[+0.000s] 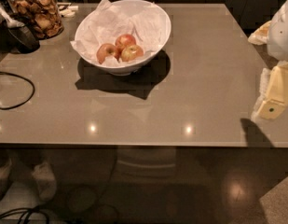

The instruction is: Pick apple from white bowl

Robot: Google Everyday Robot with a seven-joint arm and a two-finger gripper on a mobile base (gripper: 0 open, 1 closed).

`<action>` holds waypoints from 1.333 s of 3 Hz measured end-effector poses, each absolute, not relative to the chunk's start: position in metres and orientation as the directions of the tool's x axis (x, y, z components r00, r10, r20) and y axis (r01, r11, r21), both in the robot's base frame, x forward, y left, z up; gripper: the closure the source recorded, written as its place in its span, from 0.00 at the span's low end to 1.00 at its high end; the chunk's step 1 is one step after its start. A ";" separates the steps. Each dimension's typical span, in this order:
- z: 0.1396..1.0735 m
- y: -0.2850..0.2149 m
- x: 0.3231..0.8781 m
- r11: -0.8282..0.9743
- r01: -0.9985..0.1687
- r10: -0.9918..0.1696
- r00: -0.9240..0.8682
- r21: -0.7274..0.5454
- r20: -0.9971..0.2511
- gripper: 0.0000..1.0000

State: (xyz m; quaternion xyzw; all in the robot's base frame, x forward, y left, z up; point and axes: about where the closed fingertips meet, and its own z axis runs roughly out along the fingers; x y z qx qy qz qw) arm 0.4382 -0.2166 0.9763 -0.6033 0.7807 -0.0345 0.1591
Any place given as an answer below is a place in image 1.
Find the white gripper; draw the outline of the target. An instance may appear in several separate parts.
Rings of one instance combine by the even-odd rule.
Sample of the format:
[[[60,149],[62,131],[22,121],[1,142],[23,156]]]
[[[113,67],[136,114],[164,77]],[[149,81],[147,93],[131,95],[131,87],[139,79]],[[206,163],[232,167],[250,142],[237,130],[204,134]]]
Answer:
[[[267,53],[278,61],[288,62],[288,0],[267,21],[251,33],[248,41],[254,45],[267,43]],[[260,77],[260,95],[251,120],[274,120],[288,106],[288,64],[264,68]]]

